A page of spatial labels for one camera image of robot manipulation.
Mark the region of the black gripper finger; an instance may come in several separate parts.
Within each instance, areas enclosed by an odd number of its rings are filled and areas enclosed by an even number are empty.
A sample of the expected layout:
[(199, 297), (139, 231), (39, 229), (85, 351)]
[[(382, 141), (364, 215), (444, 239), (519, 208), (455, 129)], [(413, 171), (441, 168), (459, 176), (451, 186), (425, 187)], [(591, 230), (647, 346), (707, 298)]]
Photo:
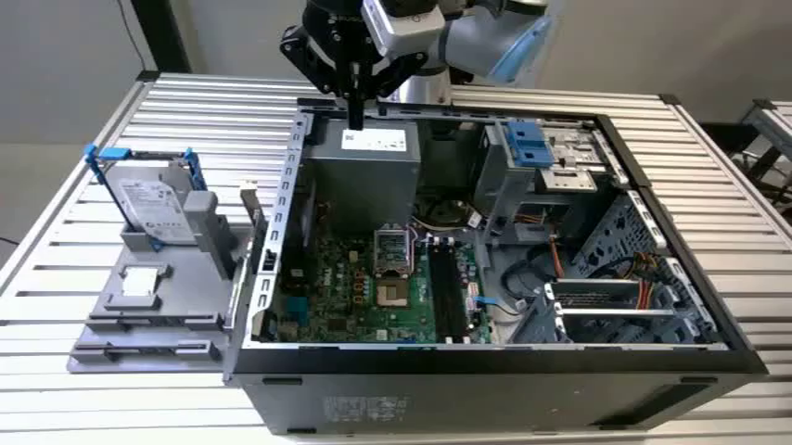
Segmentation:
[(374, 59), (368, 57), (358, 68), (356, 86), (356, 129), (364, 128), (365, 102), (377, 97), (386, 97), (420, 71), (429, 60), (427, 52), (417, 52), (398, 57), (382, 70), (374, 72)]
[(280, 50), (317, 89), (346, 101), (348, 128), (356, 130), (356, 75), (352, 62), (333, 62), (304, 26), (284, 32)]

